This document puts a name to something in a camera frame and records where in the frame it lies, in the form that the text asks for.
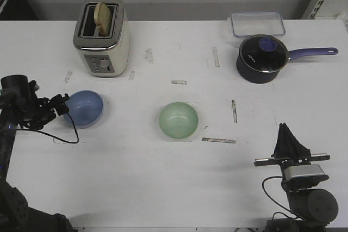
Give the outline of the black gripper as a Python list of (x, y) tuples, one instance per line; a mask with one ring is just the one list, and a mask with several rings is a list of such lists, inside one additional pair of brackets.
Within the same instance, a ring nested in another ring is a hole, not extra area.
[(286, 169), (289, 166), (310, 165), (312, 162), (326, 161), (330, 158), (329, 154), (310, 155), (310, 149), (297, 140), (285, 123), (281, 123), (273, 155), (269, 158), (255, 159), (254, 166), (279, 165), (280, 168)]
[(59, 116), (69, 113), (65, 104), (70, 99), (69, 95), (58, 94), (51, 99), (36, 98), (26, 99), (15, 92), (2, 93), (1, 95), (1, 128), (6, 124), (26, 127), (28, 129), (42, 129)]

